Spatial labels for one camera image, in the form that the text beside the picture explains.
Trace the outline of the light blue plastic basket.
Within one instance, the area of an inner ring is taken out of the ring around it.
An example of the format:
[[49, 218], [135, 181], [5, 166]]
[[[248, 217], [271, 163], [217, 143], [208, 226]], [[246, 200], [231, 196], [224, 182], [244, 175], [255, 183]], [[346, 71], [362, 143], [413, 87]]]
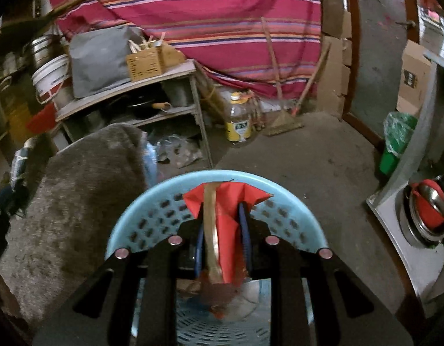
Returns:
[[[328, 241], [321, 225], [293, 193], [261, 176], [236, 170], [202, 170], [175, 176], [148, 189], [123, 212], [106, 246], [109, 257], [118, 248], [133, 252], [154, 247], [177, 233], [183, 222], [192, 219], [183, 195], [199, 184], [214, 181], [249, 184], [271, 195], [251, 211], [254, 219], [267, 224], [270, 232], [295, 248], [315, 252]], [[268, 345], [270, 324], [261, 306], [244, 319], [218, 320], [177, 300], [177, 342], [179, 345]]]

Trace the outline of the cardboard box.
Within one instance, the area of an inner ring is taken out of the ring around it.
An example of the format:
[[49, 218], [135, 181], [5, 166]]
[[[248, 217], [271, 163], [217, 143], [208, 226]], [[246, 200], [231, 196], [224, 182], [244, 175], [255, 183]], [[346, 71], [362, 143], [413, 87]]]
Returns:
[[428, 85], [431, 62], [424, 47], [409, 40], [402, 53], [402, 69], [396, 110], [418, 117]]

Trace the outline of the straw broom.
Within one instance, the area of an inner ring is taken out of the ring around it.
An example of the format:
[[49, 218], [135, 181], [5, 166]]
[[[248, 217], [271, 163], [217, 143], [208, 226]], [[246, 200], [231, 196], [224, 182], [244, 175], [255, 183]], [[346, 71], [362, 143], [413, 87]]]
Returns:
[[284, 98], [283, 98], [283, 91], [281, 86], [281, 78], [280, 78], [280, 69], [278, 66], [278, 61], [274, 52], [273, 43], [270, 36], [270, 30], [267, 25], [267, 21], [262, 17], [261, 18], [262, 23], [262, 29], [264, 32], [264, 36], [267, 41], [267, 48], [270, 55], [271, 64], [273, 67], [273, 73], [274, 73], [274, 82], [275, 82], [275, 89], [278, 96], [278, 101], [280, 105], [280, 112], [278, 117], [264, 129], [264, 134], [268, 137], [276, 136], [282, 133], [286, 133], [292, 130], [297, 130], [299, 128], [302, 128], [302, 123], [299, 121], [299, 119], [296, 117], [297, 112], [302, 106], [302, 103], [304, 102], [306, 96], [308, 96], [310, 89], [312, 88], [315, 79], [317, 78], [317, 75], [321, 71], [324, 61], [328, 57], [330, 44], [326, 44], [322, 51], [320, 58], [317, 62], [317, 65], [315, 67], [315, 70], [311, 77], [308, 79], [308, 82], [306, 83], [305, 88], [302, 91], [301, 96], [299, 96], [299, 100], [296, 102], [295, 107], [293, 108], [292, 114], [290, 114], [284, 104]]

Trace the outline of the wooden wall shelf unit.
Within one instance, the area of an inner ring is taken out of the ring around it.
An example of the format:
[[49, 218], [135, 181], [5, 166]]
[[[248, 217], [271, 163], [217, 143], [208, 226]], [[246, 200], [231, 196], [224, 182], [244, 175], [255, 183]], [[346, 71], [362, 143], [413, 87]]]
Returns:
[[17, 148], [28, 138], [25, 127], [37, 110], [31, 75], [38, 50], [32, 42], [52, 34], [50, 0], [10, 0], [0, 16], [0, 160], [10, 166]]

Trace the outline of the red steel pot lid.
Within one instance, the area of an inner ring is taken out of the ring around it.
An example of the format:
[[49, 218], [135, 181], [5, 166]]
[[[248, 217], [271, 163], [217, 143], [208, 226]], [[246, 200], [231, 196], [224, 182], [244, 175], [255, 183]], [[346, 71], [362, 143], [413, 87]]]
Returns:
[[422, 227], [433, 234], [444, 233], [444, 191], [434, 180], [411, 185], [414, 210]]

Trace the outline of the white plastic bucket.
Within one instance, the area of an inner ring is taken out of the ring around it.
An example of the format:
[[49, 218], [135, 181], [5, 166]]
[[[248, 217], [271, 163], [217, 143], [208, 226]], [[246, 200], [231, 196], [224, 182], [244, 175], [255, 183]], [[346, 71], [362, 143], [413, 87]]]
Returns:
[[60, 55], [39, 68], [32, 76], [36, 100], [53, 103], [59, 111], [74, 100], [71, 65], [68, 55]]

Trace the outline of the steel cooking pot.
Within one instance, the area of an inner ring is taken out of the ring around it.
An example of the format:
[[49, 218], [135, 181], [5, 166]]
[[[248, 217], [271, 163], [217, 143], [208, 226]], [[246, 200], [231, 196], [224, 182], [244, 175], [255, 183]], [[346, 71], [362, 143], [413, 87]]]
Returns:
[[63, 54], [60, 36], [47, 34], [39, 36], [29, 44], [33, 69], [39, 69], [54, 58]]

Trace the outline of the cooking oil bottle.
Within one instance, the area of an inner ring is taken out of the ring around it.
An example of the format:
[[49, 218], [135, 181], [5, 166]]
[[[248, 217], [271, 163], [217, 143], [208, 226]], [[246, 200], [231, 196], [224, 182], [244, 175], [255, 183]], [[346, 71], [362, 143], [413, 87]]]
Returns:
[[230, 96], [225, 127], [226, 138], [233, 145], [244, 144], [251, 138], [252, 120], [248, 98], [239, 92], [234, 92]]

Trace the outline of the red plastic basin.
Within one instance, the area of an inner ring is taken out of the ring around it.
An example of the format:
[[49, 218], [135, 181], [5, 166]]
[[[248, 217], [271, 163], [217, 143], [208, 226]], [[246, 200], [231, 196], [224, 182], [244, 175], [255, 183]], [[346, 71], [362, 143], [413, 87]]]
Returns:
[[56, 126], [56, 108], [53, 102], [48, 103], [44, 109], [32, 116], [26, 127], [32, 134], [41, 134], [52, 130]]

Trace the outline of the grey fabric bag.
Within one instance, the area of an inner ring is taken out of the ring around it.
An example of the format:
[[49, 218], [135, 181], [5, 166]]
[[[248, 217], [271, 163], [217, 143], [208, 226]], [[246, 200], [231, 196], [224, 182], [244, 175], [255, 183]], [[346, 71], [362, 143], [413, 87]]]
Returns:
[[74, 98], [82, 99], [130, 80], [129, 41], [142, 41], [142, 30], [116, 26], [73, 36], [69, 43]]

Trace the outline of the grey shaggy table rug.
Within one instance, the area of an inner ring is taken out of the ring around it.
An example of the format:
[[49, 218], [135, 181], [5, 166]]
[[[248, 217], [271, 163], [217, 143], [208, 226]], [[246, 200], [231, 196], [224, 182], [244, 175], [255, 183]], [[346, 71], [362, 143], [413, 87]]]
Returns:
[[145, 189], [146, 134], [115, 123], [29, 171], [41, 180], [24, 217], [13, 217], [0, 274], [17, 315], [36, 330], [104, 261], [122, 212]]

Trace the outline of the orange cartoon snack wrapper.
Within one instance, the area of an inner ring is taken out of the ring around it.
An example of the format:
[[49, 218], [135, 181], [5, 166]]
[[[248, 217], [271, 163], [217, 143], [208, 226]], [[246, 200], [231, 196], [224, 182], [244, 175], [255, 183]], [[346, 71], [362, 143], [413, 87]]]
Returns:
[[206, 267], [199, 273], [202, 304], [226, 322], [245, 315], [242, 286], [246, 278], [242, 228], [237, 216], [238, 192], [230, 182], [203, 185], [203, 240]]

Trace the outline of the low wooden shelf table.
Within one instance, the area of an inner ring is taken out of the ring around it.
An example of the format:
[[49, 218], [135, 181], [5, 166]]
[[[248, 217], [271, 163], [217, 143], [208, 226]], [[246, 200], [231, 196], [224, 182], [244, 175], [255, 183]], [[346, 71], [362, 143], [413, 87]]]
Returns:
[[196, 87], [196, 73], [195, 61], [188, 59], [162, 75], [129, 81], [85, 98], [74, 99], [56, 113], [55, 121], [64, 123], [71, 141], [77, 141], [88, 134], [88, 117], [93, 112], [97, 112], [99, 120], [107, 125], [119, 122], [135, 127], [192, 115], [199, 126], [199, 147], [203, 158], [213, 168]]

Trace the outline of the red striped cloth curtain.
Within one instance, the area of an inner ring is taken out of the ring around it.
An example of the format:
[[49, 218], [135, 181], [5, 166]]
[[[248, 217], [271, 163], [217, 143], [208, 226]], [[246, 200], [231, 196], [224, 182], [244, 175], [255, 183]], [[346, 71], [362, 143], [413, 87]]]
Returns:
[[299, 97], [321, 52], [321, 0], [86, 0], [58, 21], [67, 37], [121, 24], [266, 98]]

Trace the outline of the black white snack wrapper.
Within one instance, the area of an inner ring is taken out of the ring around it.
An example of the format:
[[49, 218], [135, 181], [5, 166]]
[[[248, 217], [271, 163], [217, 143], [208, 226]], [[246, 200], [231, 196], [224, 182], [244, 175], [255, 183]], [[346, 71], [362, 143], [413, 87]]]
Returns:
[[33, 154], [33, 150], [37, 144], [37, 138], [27, 139], [22, 148], [17, 150], [11, 164], [9, 184], [14, 192], [23, 186], [27, 175], [29, 158]]

